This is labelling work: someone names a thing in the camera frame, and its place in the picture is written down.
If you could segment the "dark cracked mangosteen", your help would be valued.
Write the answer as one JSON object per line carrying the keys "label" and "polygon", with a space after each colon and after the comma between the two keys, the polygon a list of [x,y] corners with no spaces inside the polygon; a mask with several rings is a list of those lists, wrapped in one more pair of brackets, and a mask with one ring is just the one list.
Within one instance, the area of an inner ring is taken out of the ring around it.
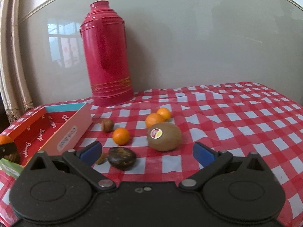
{"label": "dark cracked mangosteen", "polygon": [[16,164],[19,164],[20,154],[18,152],[15,152],[15,153],[12,153],[12,154],[9,154],[9,155],[4,155],[3,159],[6,159],[6,160],[8,160],[10,162],[13,162],[13,163],[16,163]]}

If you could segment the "small orange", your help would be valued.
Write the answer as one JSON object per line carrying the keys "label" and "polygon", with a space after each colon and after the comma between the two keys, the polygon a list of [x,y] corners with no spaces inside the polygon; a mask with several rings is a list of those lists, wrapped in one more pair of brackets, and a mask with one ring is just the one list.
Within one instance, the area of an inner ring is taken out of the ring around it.
{"label": "small orange", "polygon": [[165,121],[169,121],[172,117],[170,110],[167,108],[159,108],[157,110],[157,113],[161,115],[165,119]]}
{"label": "small orange", "polygon": [[0,135],[0,145],[9,144],[12,142],[13,142],[13,139],[10,138],[9,136],[3,135],[3,134]]}
{"label": "small orange", "polygon": [[158,113],[151,113],[145,119],[145,125],[147,128],[150,128],[160,122],[165,122],[165,118]]}
{"label": "small orange", "polygon": [[130,140],[130,133],[125,128],[117,128],[112,133],[112,139],[117,145],[126,145]]}

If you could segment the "small yellowish brown fruit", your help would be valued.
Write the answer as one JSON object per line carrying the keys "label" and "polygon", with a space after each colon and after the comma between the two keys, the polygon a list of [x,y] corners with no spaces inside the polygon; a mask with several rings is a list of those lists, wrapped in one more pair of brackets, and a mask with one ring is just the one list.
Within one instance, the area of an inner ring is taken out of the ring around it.
{"label": "small yellowish brown fruit", "polygon": [[102,155],[99,157],[99,159],[95,162],[97,165],[101,165],[107,160],[108,154],[102,153]]}

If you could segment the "dark brown mangosteen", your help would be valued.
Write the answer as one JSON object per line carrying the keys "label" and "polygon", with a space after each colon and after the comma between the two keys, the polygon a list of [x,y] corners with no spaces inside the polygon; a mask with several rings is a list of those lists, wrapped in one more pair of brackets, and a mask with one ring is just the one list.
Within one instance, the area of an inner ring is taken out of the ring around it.
{"label": "dark brown mangosteen", "polygon": [[116,169],[127,171],[134,167],[137,156],[128,148],[115,147],[108,151],[108,162]]}

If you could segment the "small brown round fruit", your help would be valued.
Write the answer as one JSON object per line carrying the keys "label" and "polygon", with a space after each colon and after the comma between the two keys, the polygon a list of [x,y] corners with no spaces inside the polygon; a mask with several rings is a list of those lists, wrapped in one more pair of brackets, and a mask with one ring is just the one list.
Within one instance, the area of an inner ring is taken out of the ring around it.
{"label": "small brown round fruit", "polygon": [[114,125],[115,124],[111,119],[109,118],[103,119],[101,122],[101,130],[106,133],[112,132]]}

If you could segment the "brown kiwi with sticker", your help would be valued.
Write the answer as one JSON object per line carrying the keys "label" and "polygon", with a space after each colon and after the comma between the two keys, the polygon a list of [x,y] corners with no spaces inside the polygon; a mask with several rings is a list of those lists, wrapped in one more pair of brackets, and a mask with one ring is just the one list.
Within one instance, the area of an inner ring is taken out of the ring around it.
{"label": "brown kiwi with sticker", "polygon": [[182,133],[175,124],[160,122],[147,130],[146,138],[150,148],[159,152],[168,152],[179,147]]}

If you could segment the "colourful cardboard box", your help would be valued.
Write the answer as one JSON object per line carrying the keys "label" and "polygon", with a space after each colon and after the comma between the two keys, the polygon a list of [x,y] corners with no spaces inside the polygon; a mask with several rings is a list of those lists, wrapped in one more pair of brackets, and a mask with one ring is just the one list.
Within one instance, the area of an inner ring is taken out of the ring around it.
{"label": "colourful cardboard box", "polygon": [[61,155],[73,149],[91,123],[88,103],[65,103],[30,110],[1,133],[14,141],[20,155],[19,163],[1,159],[1,174],[19,177],[23,167],[39,150],[48,155]]}

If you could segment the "beige curtain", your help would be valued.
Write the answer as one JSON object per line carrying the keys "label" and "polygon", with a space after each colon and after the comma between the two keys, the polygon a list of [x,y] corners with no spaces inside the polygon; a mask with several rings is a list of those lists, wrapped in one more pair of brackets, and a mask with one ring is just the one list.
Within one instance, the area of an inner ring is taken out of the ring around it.
{"label": "beige curtain", "polygon": [[34,107],[20,53],[19,6],[20,0],[1,0],[1,98],[10,123]]}

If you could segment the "red white checkered tablecloth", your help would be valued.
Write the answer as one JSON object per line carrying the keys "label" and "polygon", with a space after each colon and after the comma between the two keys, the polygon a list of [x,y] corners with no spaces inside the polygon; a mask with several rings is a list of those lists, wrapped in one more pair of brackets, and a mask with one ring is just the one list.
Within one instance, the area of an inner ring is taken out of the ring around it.
{"label": "red white checkered tablecloth", "polygon": [[[81,137],[81,149],[99,140],[105,150],[115,144],[103,133],[101,121],[112,119],[129,130],[129,148],[138,165],[122,172],[108,162],[94,169],[116,182],[179,182],[201,168],[192,155],[193,144],[202,142],[214,150],[235,156],[258,152],[286,193],[279,220],[286,226],[302,226],[302,106],[264,85],[252,82],[139,92],[128,103],[98,107],[86,98],[92,125]],[[160,153],[147,146],[146,117],[159,108],[169,109],[171,122],[182,131],[178,149]]]}

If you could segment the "red thermos flask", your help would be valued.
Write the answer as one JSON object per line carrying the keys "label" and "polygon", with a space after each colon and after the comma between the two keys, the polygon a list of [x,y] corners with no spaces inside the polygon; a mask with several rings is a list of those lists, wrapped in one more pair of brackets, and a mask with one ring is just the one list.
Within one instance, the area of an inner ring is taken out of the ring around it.
{"label": "red thermos flask", "polygon": [[96,1],[80,26],[80,35],[94,104],[107,107],[131,100],[124,19],[108,1]]}

